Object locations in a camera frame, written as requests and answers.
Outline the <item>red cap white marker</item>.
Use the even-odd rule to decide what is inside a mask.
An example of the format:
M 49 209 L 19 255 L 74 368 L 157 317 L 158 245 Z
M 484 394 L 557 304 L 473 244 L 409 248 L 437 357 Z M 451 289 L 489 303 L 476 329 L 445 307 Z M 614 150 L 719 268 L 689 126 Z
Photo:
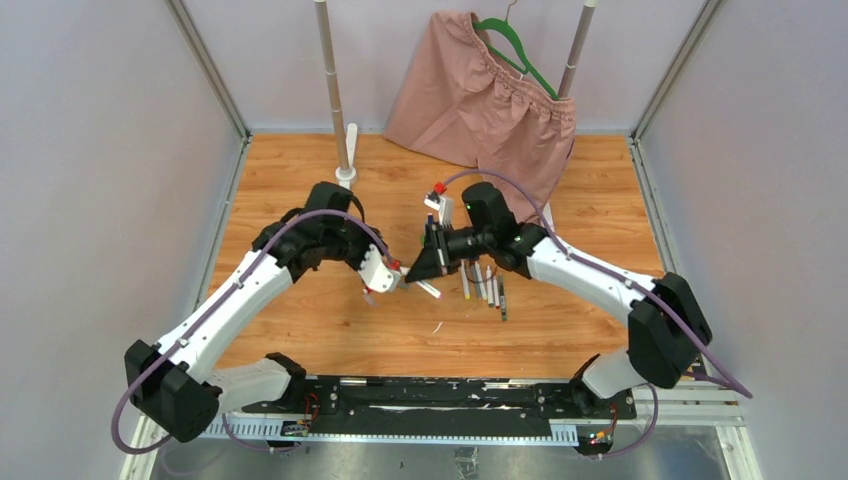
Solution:
M 489 287 L 490 287 L 490 290 L 491 290 L 490 299 L 492 300 L 492 304 L 496 309 L 500 309 L 501 308 L 501 300 L 500 300 L 500 292 L 499 292 L 499 287 L 498 287 L 498 282 L 497 282 L 496 276 L 492 276 L 492 278 L 490 280 Z

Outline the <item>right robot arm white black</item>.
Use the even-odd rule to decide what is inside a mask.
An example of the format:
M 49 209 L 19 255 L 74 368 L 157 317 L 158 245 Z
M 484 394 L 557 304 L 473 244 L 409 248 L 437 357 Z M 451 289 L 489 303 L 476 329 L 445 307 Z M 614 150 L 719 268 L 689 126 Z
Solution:
M 644 383 L 674 387 L 711 342 L 711 329 L 681 276 L 628 273 L 571 247 L 541 225 L 518 222 L 490 182 L 463 191 L 471 224 L 456 229 L 447 218 L 452 208 L 444 192 L 437 186 L 425 198 L 439 217 L 427 223 L 407 281 L 453 274 L 464 261 L 488 255 L 501 270 L 572 292 L 627 328 L 625 348 L 590 358 L 571 380 L 571 403 L 580 415 L 596 417 L 611 397 Z

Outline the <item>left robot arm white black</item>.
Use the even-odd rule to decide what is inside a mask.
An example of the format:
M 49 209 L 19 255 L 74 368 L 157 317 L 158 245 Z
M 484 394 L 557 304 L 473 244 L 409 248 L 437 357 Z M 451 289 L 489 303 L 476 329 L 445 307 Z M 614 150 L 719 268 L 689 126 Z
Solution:
M 346 264 L 366 292 L 391 292 L 402 277 L 399 261 L 379 230 L 366 223 L 353 192 L 315 184 L 304 205 L 260 231 L 235 271 L 187 319 L 151 344 L 137 340 L 127 348 L 127 389 L 111 420 L 114 443 L 131 454 L 151 450 L 129 446 L 116 431 L 127 405 L 165 431 L 155 448 L 192 441 L 218 416 L 253 403 L 298 411 L 307 389 L 287 357 L 269 354 L 225 370 L 215 365 L 258 313 L 324 261 Z

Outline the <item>yellow cap white marker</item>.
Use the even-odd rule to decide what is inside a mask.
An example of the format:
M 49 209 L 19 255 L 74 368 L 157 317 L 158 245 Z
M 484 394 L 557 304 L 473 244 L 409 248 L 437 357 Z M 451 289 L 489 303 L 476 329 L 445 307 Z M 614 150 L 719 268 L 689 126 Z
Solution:
M 463 263 L 460 263 L 459 272 L 460 272 L 460 278 L 461 278 L 461 282 L 462 282 L 462 291 L 463 291 L 464 299 L 470 300 L 470 297 L 471 297 L 470 285 L 469 285 L 467 273 L 466 273 L 466 270 L 465 270 L 465 266 L 464 266 Z

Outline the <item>grey clear-cap pen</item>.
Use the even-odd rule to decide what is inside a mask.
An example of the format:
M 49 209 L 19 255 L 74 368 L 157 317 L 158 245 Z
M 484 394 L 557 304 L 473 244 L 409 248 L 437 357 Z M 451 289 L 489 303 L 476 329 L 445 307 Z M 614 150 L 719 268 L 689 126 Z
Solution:
M 504 286 L 504 276 L 503 274 L 499 274 L 496 280 L 497 287 L 497 300 L 498 300 L 498 309 L 500 310 L 501 320 L 506 322 L 508 320 L 507 307 L 506 307 L 506 299 L 505 299 L 505 286 Z

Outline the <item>black cap white marker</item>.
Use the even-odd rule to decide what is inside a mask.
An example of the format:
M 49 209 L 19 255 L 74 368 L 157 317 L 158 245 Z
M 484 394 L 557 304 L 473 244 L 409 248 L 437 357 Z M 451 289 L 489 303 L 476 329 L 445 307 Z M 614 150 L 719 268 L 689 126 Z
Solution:
M 428 281 L 417 281 L 416 285 L 436 299 L 440 299 L 442 297 L 441 291 Z

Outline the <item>clear pen cap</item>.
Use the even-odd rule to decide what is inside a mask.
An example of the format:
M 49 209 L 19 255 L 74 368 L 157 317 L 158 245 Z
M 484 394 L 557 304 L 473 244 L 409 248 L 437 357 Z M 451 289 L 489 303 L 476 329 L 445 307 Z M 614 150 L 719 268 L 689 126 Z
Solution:
M 377 300 L 375 299 L 375 297 L 374 297 L 371 293 L 369 293 L 369 292 L 365 292 L 365 293 L 363 294 L 363 299 L 364 299 L 364 300 L 365 300 L 365 302 L 366 302 L 369 306 L 371 306 L 371 307 L 378 307 L 378 306 L 379 306 L 379 304 L 378 304 Z

